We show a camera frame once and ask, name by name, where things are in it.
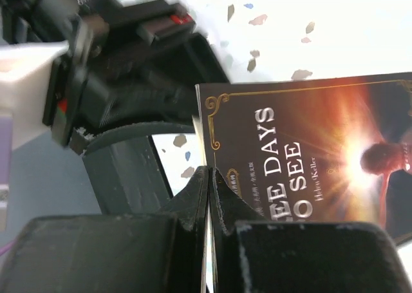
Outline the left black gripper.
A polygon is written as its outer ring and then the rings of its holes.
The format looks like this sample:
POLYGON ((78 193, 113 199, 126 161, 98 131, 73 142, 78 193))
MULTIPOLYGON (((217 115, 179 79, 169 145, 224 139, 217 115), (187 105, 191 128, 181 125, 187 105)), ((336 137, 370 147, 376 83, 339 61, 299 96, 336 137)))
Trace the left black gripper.
POLYGON ((228 78, 180 3, 1 0, 10 44, 65 41, 41 121, 83 158, 104 214, 161 208, 172 191, 153 136, 192 133, 195 87, 228 78))

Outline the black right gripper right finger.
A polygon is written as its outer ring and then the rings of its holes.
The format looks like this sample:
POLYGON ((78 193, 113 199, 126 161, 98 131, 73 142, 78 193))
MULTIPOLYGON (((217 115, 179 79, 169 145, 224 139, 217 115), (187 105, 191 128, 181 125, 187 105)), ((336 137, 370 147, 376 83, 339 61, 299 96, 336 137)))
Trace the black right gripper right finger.
POLYGON ((366 222, 273 222, 209 171, 215 292, 410 292, 390 237, 366 222))

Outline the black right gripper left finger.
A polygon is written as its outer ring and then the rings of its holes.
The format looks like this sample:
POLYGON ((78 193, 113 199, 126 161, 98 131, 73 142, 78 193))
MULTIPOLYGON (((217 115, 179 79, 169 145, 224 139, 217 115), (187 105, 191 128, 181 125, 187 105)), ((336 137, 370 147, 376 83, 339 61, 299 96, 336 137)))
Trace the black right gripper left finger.
POLYGON ((209 170, 156 213, 47 216, 18 235, 2 292, 205 292, 209 170))

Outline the dark hardcover book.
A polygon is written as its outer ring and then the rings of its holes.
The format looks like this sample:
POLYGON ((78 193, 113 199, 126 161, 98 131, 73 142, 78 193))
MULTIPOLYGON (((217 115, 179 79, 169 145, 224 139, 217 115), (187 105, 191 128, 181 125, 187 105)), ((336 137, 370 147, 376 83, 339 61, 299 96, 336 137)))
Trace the dark hardcover book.
POLYGON ((372 222, 411 239, 411 74, 199 84, 206 164, 278 222, 372 222))

